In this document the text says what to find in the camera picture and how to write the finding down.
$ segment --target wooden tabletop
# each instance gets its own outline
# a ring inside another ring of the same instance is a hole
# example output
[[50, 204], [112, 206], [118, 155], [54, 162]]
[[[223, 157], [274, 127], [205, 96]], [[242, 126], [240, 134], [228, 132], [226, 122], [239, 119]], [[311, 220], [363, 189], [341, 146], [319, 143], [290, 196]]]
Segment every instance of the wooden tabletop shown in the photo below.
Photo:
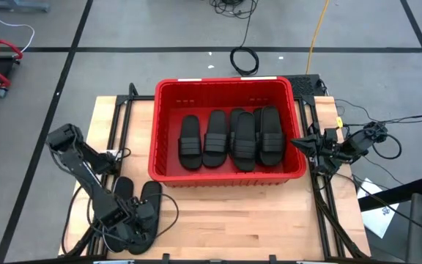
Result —
[[[95, 104], [86, 141], [98, 151], [107, 146], [115, 99], [102, 96]], [[322, 130], [336, 127], [337, 112], [332, 97], [316, 98], [316, 110]], [[137, 196], [143, 184], [151, 180], [147, 164], [153, 111], [152, 101], [133, 103], [126, 141], [132, 155], [123, 161], [122, 175], [133, 180]], [[297, 106], [296, 112], [300, 125]], [[116, 142], [119, 141], [121, 124], [120, 120]], [[340, 130], [338, 138], [342, 141]], [[338, 173], [350, 176], [350, 167], [343, 165]], [[370, 255], [355, 187], [342, 177], [335, 176], [331, 183], [341, 226], [359, 248]], [[173, 260], [268, 260], [269, 254], [275, 254], [278, 260], [323, 259], [309, 171], [301, 178], [279, 186], [164, 187], [163, 191], [175, 198], [179, 205], [178, 222], [146, 253], [109, 252], [108, 258], [160, 259], [163, 253], [169, 253]], [[73, 204], [65, 238], [68, 251], [89, 226], [86, 221], [87, 200], [88, 196], [81, 191]], [[175, 207], [164, 197], [159, 230], [167, 227], [174, 217]], [[336, 256], [333, 230], [327, 221], [326, 225], [331, 254]]]

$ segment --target yellow cable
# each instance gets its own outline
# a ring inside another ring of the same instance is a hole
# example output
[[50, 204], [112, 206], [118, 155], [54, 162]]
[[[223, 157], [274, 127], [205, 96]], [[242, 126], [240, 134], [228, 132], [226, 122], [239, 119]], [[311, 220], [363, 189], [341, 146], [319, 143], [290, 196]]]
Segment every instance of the yellow cable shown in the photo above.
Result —
[[320, 18], [319, 18], [319, 23], [316, 25], [314, 36], [312, 37], [311, 48], [308, 50], [306, 74], [308, 74], [308, 69], [311, 67], [312, 50], [314, 49], [314, 43], [315, 43], [315, 40], [317, 39], [317, 35], [319, 34], [320, 26], [322, 25], [323, 17], [325, 16], [325, 11], [327, 11], [328, 3], [330, 3], [330, 0], [325, 0], [325, 6], [323, 7], [322, 14], [320, 15]]

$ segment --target white paper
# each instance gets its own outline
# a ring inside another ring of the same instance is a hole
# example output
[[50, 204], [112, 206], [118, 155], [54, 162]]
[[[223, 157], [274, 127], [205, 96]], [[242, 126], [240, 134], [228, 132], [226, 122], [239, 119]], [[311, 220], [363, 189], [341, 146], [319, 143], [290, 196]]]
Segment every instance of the white paper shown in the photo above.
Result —
[[[370, 179], [366, 178], [363, 182], [362, 187], [371, 194], [382, 191], [379, 186], [373, 184]], [[368, 194], [363, 190], [359, 189], [358, 199], [368, 196]], [[393, 209], [397, 209], [399, 204], [390, 205]], [[362, 212], [364, 226], [371, 230], [374, 234], [378, 235], [380, 238], [383, 238], [385, 232], [387, 232], [388, 225], [392, 222], [395, 212], [393, 212], [388, 207], [377, 208]]]

